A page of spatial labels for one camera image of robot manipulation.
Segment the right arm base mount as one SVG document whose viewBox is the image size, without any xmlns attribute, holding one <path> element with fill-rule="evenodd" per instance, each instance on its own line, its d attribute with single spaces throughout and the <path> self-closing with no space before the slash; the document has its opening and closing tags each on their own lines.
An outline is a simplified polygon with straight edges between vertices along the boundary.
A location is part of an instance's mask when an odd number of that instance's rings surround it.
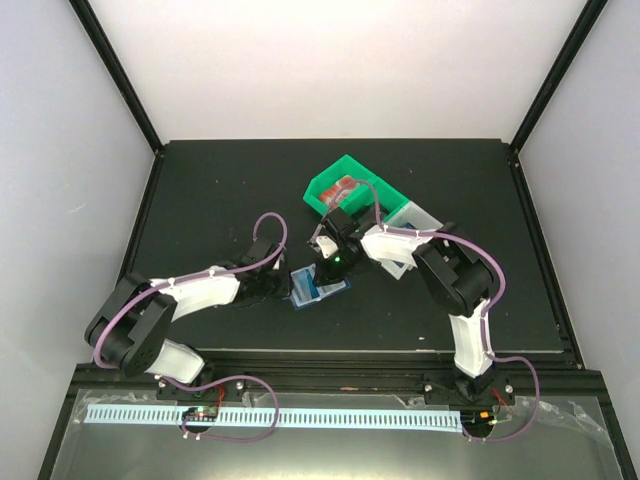
<svg viewBox="0 0 640 480">
<path fill-rule="evenodd" d="M 456 369 L 431 370 L 422 376 L 421 384 L 427 403 L 491 408 L 501 400 L 509 406 L 515 402 L 513 393 L 507 391 L 510 381 L 495 369 L 477 378 Z"/>
</svg>

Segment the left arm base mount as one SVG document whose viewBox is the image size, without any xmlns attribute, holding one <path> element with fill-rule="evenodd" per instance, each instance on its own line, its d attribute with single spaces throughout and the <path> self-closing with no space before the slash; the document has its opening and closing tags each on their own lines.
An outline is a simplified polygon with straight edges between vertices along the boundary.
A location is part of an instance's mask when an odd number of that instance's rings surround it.
<svg viewBox="0 0 640 480">
<path fill-rule="evenodd" d="M 187 389 L 179 388 L 169 380 L 162 378 L 158 382 L 156 398 L 158 400 L 172 400 L 178 403 L 196 404 L 222 402 L 229 395 L 242 392 L 247 386 L 244 378 L 234 378 L 211 387 L 210 383 L 221 379 L 213 366 L 205 366 L 199 375 L 187 384 Z"/>
</svg>

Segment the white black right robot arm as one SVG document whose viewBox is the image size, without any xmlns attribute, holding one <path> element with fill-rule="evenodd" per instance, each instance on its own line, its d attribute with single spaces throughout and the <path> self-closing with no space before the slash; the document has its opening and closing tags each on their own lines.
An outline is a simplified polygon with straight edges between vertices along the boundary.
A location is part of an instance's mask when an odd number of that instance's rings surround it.
<svg viewBox="0 0 640 480">
<path fill-rule="evenodd" d="M 488 314 L 504 294 L 506 277 L 491 255 L 460 236 L 456 224 L 416 230 L 355 219 L 336 208 L 322 218 L 310 245 L 320 255 L 317 286 L 342 281 L 366 260 L 417 269 L 434 302 L 449 315 L 454 364 L 461 371 L 454 379 L 457 396 L 476 403 L 490 392 L 486 372 L 494 353 Z"/>
</svg>

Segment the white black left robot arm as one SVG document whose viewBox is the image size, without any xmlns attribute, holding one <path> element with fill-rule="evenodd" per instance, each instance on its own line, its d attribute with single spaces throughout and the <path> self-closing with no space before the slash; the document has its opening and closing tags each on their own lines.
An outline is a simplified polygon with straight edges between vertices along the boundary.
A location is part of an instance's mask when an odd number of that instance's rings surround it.
<svg viewBox="0 0 640 480">
<path fill-rule="evenodd" d="M 207 397 L 215 376 L 193 348 L 168 339 L 173 322 L 213 307 L 285 297 L 291 282 L 286 250 L 256 238 L 236 261 L 177 278 L 125 275 L 87 326 L 94 362 L 127 377 L 141 374 L 179 382 L 193 399 Z"/>
</svg>

